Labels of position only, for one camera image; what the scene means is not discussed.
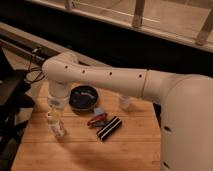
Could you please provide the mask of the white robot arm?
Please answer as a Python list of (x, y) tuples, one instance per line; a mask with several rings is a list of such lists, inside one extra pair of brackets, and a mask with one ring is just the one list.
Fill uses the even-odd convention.
[(147, 69), (94, 67), (71, 52), (47, 59), (47, 101), (67, 105), (72, 83), (108, 89), (161, 106), (160, 171), (213, 171), (213, 78)]

